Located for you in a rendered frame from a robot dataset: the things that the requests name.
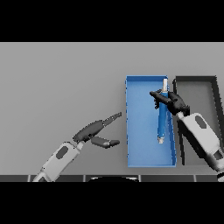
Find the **dark grey bin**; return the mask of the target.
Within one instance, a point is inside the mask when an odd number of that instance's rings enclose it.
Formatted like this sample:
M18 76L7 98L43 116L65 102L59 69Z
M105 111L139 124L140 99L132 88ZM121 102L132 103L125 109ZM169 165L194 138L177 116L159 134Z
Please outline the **dark grey bin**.
M179 94L190 112L200 113L217 137L224 151L224 114L215 76L177 76L173 80L173 91ZM183 135L177 121L177 134L182 165L203 165L205 160L199 158L193 147Z

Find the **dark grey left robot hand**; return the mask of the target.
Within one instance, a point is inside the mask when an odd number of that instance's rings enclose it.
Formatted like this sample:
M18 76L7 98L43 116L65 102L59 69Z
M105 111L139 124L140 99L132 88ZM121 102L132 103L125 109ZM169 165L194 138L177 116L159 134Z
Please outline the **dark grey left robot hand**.
M110 147L118 145L120 143L119 140L108 140L106 138L97 136L97 134L121 115L122 113L119 112L105 120L91 122L89 125L81 129L77 134L75 134L73 136L73 140L77 144L79 144L80 142L86 143L87 141L91 141L91 144L102 147L104 149L108 149Z

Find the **blue pipe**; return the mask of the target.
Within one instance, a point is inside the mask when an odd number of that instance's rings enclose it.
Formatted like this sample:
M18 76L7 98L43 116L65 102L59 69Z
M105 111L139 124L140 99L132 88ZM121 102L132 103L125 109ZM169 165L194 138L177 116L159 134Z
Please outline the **blue pipe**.
M160 94L167 98L168 90L167 90L167 79L163 79L163 88L160 91ZM160 144L162 144L165 140L165 122L166 122L166 111L167 107L163 102L159 103L159 115L158 115L158 128L157 128L157 140Z

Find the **blue bin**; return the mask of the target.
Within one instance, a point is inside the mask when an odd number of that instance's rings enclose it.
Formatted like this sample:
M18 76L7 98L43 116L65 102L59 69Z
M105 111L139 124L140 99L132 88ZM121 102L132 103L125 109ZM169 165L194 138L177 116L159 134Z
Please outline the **blue bin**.
M172 114L166 112L164 142L158 142L159 110L150 91L163 87L167 75L127 75L126 139L128 167L175 167L177 163Z

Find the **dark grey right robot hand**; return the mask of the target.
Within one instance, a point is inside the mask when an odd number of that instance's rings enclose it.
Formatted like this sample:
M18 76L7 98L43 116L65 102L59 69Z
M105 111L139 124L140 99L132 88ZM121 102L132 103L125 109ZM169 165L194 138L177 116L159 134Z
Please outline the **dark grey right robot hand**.
M155 109L165 105L174 116L179 112L182 112L184 116L190 115L190 107L174 92L169 91L168 96L165 97L160 90L150 91L150 96L154 98Z

